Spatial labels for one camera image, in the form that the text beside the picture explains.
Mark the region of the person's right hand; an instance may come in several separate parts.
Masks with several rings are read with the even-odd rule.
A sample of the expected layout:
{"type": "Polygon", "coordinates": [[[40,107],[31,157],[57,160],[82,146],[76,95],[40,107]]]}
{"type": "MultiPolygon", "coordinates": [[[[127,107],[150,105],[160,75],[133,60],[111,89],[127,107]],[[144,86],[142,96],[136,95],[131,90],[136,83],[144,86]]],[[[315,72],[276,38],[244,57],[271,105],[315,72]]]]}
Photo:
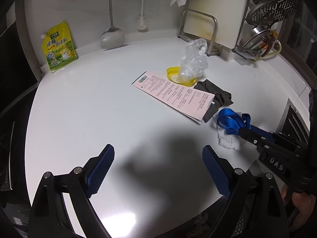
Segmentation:
{"type": "Polygon", "coordinates": [[[290,229],[296,230],[301,228],[313,213],[316,196],[308,195],[307,193],[291,193],[286,184],[282,188],[281,196],[284,205],[291,200],[294,207],[299,211],[290,229]]]}

